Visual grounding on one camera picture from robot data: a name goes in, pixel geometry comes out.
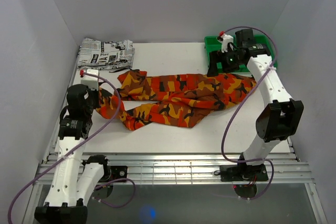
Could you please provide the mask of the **orange camouflage trousers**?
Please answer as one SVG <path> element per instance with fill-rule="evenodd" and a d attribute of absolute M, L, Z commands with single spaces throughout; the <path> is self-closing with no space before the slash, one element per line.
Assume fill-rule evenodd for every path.
<path fill-rule="evenodd" d="M 256 86 L 254 78 L 233 73 L 150 77 L 129 70 L 118 80 L 115 94 L 99 89 L 96 111 L 107 120 L 116 115 L 131 131 L 150 123 L 192 128 L 212 112 L 240 104 Z"/>

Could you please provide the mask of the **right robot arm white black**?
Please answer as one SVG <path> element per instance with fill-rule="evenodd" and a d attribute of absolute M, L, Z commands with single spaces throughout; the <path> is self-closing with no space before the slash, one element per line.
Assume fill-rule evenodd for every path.
<path fill-rule="evenodd" d="M 258 43 L 251 27 L 236 27 L 235 36 L 221 32 L 217 40 L 220 50 L 209 54 L 208 76 L 218 75 L 217 63 L 224 73 L 233 72 L 245 65 L 255 78 L 260 90 L 264 110 L 256 119 L 256 137 L 249 148 L 231 165 L 220 166 L 223 181 L 250 180 L 257 177 L 267 181 L 264 162 L 280 142 L 296 133 L 304 105 L 294 100 L 277 75 L 275 58 L 266 44 Z"/>

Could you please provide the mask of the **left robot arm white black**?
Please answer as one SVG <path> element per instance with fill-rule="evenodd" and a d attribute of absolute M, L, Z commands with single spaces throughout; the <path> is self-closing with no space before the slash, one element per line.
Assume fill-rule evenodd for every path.
<path fill-rule="evenodd" d="M 99 106 L 98 90 L 84 84 L 67 90 L 67 105 L 59 120 L 58 165 L 43 205 L 35 209 L 38 223 L 86 223 L 87 204 L 95 185 L 111 177 L 111 168 L 102 155 L 82 161 L 92 114 Z"/>

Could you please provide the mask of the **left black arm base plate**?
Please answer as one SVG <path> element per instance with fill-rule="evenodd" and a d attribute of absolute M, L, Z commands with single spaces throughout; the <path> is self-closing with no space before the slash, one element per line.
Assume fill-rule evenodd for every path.
<path fill-rule="evenodd" d="M 127 178 L 128 167 L 127 166 L 108 166 L 108 174 L 105 182 L 109 182 L 115 179 Z"/>

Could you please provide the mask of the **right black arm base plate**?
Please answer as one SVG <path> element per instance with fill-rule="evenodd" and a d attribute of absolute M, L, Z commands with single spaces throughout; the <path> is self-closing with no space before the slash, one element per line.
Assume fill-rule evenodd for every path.
<path fill-rule="evenodd" d="M 235 181 L 268 181 L 268 175 L 264 164 L 252 166 L 246 164 L 221 165 L 219 175 L 222 182 Z"/>

